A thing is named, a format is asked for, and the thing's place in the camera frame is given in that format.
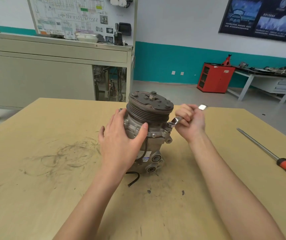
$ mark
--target tile floor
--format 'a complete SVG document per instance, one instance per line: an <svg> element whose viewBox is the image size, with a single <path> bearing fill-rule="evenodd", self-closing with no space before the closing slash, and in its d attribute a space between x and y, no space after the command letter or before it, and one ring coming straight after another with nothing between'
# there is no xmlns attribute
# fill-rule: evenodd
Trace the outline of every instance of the tile floor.
<svg viewBox="0 0 286 240"><path fill-rule="evenodd" d="M255 90L249 90L242 102L232 94L203 93L195 85L134 81L133 90L156 91L174 104L195 103L211 107L243 108L286 135L286 102ZM0 124L18 111L0 109Z"/></svg>

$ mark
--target hand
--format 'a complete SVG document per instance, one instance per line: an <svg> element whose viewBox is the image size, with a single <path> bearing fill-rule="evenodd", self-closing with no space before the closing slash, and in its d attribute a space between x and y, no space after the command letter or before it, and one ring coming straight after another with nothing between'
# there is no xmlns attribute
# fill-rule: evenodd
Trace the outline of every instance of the hand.
<svg viewBox="0 0 286 240"><path fill-rule="evenodd" d="M204 113L197 105L182 104L180 109L175 111L175 115L184 118L175 126L175 129L188 143L195 141L198 135L205 133Z"/></svg>
<svg viewBox="0 0 286 240"><path fill-rule="evenodd" d="M133 165L148 135L148 124L144 123L135 139L129 139L124 129L125 113L125 108L121 112L117 109L106 128L102 126L98 133L98 141L101 144L102 168L109 172L111 170L119 172L122 177Z"/></svg>

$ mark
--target white drawer unit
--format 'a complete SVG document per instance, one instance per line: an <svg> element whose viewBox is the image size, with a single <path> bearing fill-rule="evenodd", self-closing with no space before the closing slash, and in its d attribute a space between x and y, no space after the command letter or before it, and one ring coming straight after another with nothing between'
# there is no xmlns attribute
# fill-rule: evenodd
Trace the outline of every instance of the white drawer unit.
<svg viewBox="0 0 286 240"><path fill-rule="evenodd" d="M254 77L251 85L269 93L286 93L286 78Z"/></svg>

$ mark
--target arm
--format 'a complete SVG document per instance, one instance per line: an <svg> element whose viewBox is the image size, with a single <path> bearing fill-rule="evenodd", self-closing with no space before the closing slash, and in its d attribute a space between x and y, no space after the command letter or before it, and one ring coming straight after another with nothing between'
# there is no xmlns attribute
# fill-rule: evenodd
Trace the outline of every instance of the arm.
<svg viewBox="0 0 286 240"><path fill-rule="evenodd" d="M217 211L232 239L285 240L276 222L221 158L205 133L204 114L196 105L183 104L177 131L188 141Z"/></svg>
<svg viewBox="0 0 286 240"><path fill-rule="evenodd" d="M106 128L102 126L98 140L101 144L102 166L91 186L61 226L54 240L94 239L106 206L119 186L148 134L148 124L142 125L135 139L126 136L124 115L117 110Z"/></svg>

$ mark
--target screwdriver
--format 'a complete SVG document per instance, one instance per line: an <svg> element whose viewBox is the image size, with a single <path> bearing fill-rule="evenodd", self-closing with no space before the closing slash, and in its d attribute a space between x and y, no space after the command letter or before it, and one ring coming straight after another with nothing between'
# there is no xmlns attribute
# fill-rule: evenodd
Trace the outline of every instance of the screwdriver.
<svg viewBox="0 0 286 240"><path fill-rule="evenodd" d="M240 128L237 128L239 132L241 132L243 135L245 135L248 139L250 139L252 142L254 142L257 146L259 146L263 151L265 151L267 154L269 154L271 157L273 157L276 160L276 164L280 166L282 169L286 171L286 158L279 158L272 152L270 152L268 149L266 149L264 146L262 146L260 143L258 143L256 140L254 140L252 137L250 137L248 134L246 134L243 130Z"/></svg>

